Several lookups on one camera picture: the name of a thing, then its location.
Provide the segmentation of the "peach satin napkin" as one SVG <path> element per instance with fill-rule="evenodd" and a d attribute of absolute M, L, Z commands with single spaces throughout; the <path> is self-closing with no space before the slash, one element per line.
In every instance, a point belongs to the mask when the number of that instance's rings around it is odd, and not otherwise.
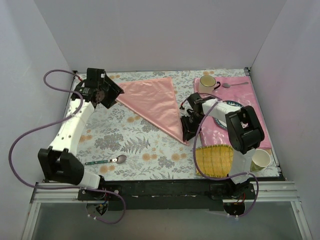
<path fill-rule="evenodd" d="M 171 77 L 122 82 L 117 101 L 184 145 L 180 110 Z"/>

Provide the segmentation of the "green handled metal spoon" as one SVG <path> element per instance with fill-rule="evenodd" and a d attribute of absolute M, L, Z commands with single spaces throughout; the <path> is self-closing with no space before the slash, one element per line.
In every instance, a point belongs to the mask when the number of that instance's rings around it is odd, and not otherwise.
<path fill-rule="evenodd" d="M 116 164 L 122 164 L 127 160 L 126 155 L 119 155 L 116 158 L 112 159 L 107 159 L 107 160 L 95 160 L 95 161 L 90 161 L 90 162 L 85 162 L 85 166 L 90 166 L 90 165 L 98 165 L 98 164 L 106 164 L 106 163 L 116 163 Z"/>

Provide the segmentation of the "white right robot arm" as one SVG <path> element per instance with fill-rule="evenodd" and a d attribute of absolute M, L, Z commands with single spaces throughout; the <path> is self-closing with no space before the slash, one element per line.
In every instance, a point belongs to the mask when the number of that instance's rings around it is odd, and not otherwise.
<path fill-rule="evenodd" d="M 207 117 L 216 118 L 226 124 L 227 135 L 233 148 L 233 159 L 230 172 L 220 178 L 223 196 L 237 199 L 249 188 L 249 177 L 254 177 L 250 167 L 256 149 L 265 138 L 265 133 L 257 117 L 255 109 L 250 106 L 235 107 L 223 102 L 219 97 L 206 94 L 203 98 L 195 92 L 185 99 L 190 108 L 188 115 L 180 118 L 182 139 L 197 139 Z"/>

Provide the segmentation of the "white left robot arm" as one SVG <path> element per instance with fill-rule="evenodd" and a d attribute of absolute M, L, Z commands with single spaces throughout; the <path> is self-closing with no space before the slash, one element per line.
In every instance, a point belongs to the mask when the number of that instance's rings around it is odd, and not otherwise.
<path fill-rule="evenodd" d="M 111 80 L 104 69 L 88 68 L 86 79 L 72 91 L 66 120 L 49 147 L 40 149 L 38 160 L 49 181 L 71 184 L 89 189 L 95 200 L 106 196 L 101 176 L 88 172 L 77 159 L 78 143 L 82 132 L 98 105 L 109 109 L 124 90 Z"/>

